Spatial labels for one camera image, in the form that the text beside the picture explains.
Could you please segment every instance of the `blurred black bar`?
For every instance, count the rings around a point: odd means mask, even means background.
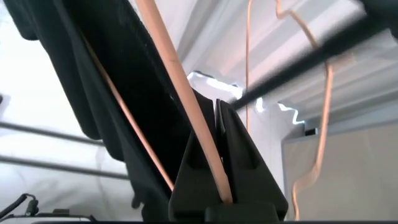
[[[19,166],[29,166],[29,167],[35,167],[35,168],[41,168],[41,169],[71,172],[74,174],[84,174],[84,175],[93,175],[93,176],[97,176],[97,177],[107,177],[107,178],[120,179],[120,180],[129,180],[129,177],[125,174],[117,174],[117,173],[113,173],[113,172],[98,171],[98,170],[72,167],[72,166],[64,166],[64,165],[60,165],[60,164],[32,161],[32,160],[19,159],[19,158],[7,157],[7,156],[0,156],[0,162],[6,163],[6,164],[19,165]]]
[[[39,128],[31,128],[31,127],[27,127],[27,126],[21,126],[18,124],[0,122],[0,128],[10,129],[10,130],[14,130],[14,131],[23,131],[23,132],[27,132],[27,133],[33,133],[33,134],[39,134],[39,135],[43,135],[43,136],[59,138],[59,139],[79,142],[79,143],[83,143],[83,144],[104,146],[104,143],[102,143],[100,141],[95,141],[95,140],[91,140],[88,138],[82,138],[82,137],[78,137],[78,136],[73,136],[70,134],[56,133],[53,131],[47,131],[47,130],[43,130],[43,129],[39,129]]]
[[[273,75],[266,75],[265,79],[257,82],[242,98],[233,101],[231,103],[232,107],[236,110],[241,109],[257,98],[303,75],[306,71],[328,60],[330,57],[339,55],[356,44],[369,39],[385,28],[385,23],[375,17],[364,16],[356,20],[339,33],[330,37],[321,47],[292,63],[283,71]]]

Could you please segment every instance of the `tan cable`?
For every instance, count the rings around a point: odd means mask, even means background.
[[[189,85],[187,76],[185,75],[156,3],[154,0],[136,0],[136,3],[173,86],[177,91],[178,97],[181,99],[200,146],[203,149],[216,182],[220,198],[224,203],[232,203],[231,188],[229,187],[228,178],[225,174],[216,144],[211,136],[198,101]]]
[[[119,94],[118,90],[116,89],[115,85],[113,84],[112,80],[110,79],[108,73],[106,72],[105,68],[102,66],[100,60],[98,59],[97,55],[95,54],[94,50],[91,48],[90,43],[87,41],[85,36],[81,34],[83,40],[85,41],[85,44],[87,46],[87,49],[91,55],[91,58],[93,59],[95,65],[97,66],[97,69],[99,70],[100,74],[103,76],[105,81],[108,83],[112,94],[114,95],[115,99],[118,101],[119,106],[121,107],[124,115],[126,116],[127,120],[129,121],[130,125],[132,126],[133,130],[137,133],[138,138],[140,139],[142,145],[148,152],[150,158],[154,162],[156,168],[159,170],[160,174],[166,181],[167,185],[170,187],[170,190],[173,191],[174,189],[174,184],[172,180],[170,179],[169,175],[167,175],[166,170],[163,168],[159,158],[156,156],[156,153],[154,152],[153,148],[150,146],[148,140],[145,138],[144,133],[142,133],[141,129],[139,128],[136,120],[132,116],[131,112],[129,111],[129,108],[125,104],[124,100],[122,99],[121,95]]]
[[[287,15],[291,15],[297,21],[300,27],[303,29],[312,47],[317,48],[318,44],[315,41],[315,38],[311,34],[310,30],[308,29],[307,25],[305,25],[304,21],[301,20],[301,18],[299,18],[299,16],[294,11],[286,10],[284,12],[280,12],[281,0],[276,0],[276,1],[277,1],[276,16],[278,17],[278,19],[282,19]],[[304,189],[310,187],[317,181],[322,166],[323,155],[325,152],[326,135],[328,132],[329,108],[331,100],[331,88],[333,82],[333,71],[331,65],[328,62],[325,62],[325,66],[326,66],[325,98],[323,101],[322,121],[321,121],[320,135],[319,135],[317,158],[315,159],[315,163],[311,171],[302,176],[301,178],[297,179],[293,184],[292,201],[295,211],[294,220],[300,220],[300,211],[299,211],[299,206],[297,205],[297,194],[303,191]]]
[[[251,14],[251,3],[249,0],[248,4],[248,19],[246,20],[246,89],[249,89],[249,44],[250,44],[250,14]],[[246,130],[249,132],[249,105],[246,105]]]

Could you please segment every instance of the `hanging black garment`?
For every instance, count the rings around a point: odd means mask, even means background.
[[[83,33],[174,182],[191,132],[153,41],[127,0],[4,0],[21,36],[47,51],[83,132],[126,163],[144,221],[168,220],[170,189],[131,128]],[[196,93],[208,124],[213,103]]]

